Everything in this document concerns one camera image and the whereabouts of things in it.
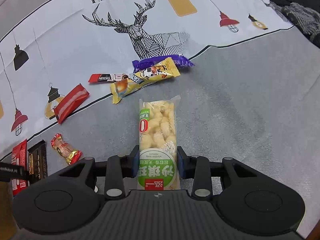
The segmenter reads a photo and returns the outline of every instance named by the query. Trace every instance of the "red logo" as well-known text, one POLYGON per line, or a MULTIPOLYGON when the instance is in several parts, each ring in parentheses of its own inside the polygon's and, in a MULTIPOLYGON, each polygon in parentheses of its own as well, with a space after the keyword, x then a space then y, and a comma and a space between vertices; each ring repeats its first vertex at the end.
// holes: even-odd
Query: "red logo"
POLYGON ((145 190, 163 190, 163 179, 145 179, 145 190))
POLYGON ((139 123, 139 130, 140 132, 145 132, 148 130, 148 120, 147 119, 142 119, 139 123))

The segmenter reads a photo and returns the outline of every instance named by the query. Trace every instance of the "snack package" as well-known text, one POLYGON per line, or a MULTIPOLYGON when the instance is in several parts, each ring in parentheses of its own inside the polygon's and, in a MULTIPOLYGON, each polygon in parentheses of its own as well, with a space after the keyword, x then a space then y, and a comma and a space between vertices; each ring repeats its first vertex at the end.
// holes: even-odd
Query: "snack package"
MULTIPOLYGON (((11 164, 22 166, 27 170, 27 139, 12 149, 11 164)), ((11 182, 14 196, 28 186, 28 182, 24 179, 12 179, 11 182)))
POLYGON ((180 189, 175 107, 181 97, 140 105, 138 189, 180 189))
POLYGON ((133 72, 136 73, 138 71, 152 67, 153 65, 159 63, 160 61, 166 59, 167 57, 172 58, 177 68, 194 66, 194 64, 183 55, 157 56, 157 57, 145 58, 140 61, 138 60, 132 61, 132 65, 134 67, 133 72))
POLYGON ((180 76, 179 70, 173 60, 168 57, 150 68, 134 74, 129 74, 129 78, 110 84, 112 103, 119 103, 123 97, 139 90, 140 88, 146 87, 163 79, 177 76, 180 76))
POLYGON ((76 110, 89 96, 89 92, 81 85, 71 90, 61 102, 53 109, 54 114, 61 124, 74 110, 76 110))
POLYGON ((29 152, 29 175, 30 184, 33 184, 48 176, 47 169, 47 150, 45 141, 41 140, 30 149, 29 152))
POLYGON ((128 74, 92 74, 88 82, 89 83, 97 83, 97 82, 103 82, 103 81, 117 82, 128 77, 129 77, 128 74))
POLYGON ((69 165, 79 160, 82 155, 81 151, 74 149, 70 144, 65 142, 60 133, 57 133, 51 140, 51 146, 66 160, 69 165))

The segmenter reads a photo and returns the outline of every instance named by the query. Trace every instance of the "transparent plastic bag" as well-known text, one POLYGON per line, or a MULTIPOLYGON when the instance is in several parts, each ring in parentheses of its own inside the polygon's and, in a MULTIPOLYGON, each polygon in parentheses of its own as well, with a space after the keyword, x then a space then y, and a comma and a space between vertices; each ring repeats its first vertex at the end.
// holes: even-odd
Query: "transparent plastic bag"
POLYGON ((175 108, 181 100, 143 102, 140 106, 138 189, 180 189, 175 108))

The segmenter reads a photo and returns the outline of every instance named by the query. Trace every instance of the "red snack box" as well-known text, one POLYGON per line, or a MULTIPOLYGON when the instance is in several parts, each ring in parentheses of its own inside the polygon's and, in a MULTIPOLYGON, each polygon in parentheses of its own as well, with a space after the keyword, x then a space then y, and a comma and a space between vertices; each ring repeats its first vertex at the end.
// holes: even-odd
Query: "red snack box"
POLYGON ((61 124, 64 119, 68 117, 74 110, 76 110, 89 96, 89 92, 81 85, 77 85, 71 90, 65 98, 53 109, 58 120, 61 124))
MULTIPOLYGON (((12 149, 11 164, 22 166, 27 170, 27 139, 12 149)), ((17 195, 27 186, 28 182, 24 179, 12 179, 13 195, 17 195)))

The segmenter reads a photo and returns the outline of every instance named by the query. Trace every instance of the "circular pad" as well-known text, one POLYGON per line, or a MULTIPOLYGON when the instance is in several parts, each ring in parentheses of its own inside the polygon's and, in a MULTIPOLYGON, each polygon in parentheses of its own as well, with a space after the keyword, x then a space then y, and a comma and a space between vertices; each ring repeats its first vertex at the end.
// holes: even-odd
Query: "circular pad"
POLYGON ((269 177, 237 179, 219 195, 217 207, 231 226, 259 236, 296 229, 305 211, 298 193, 269 177))
POLYGON ((76 179, 56 176, 32 184, 13 200, 20 227, 38 234, 75 230, 90 222, 100 207, 98 195, 76 179))

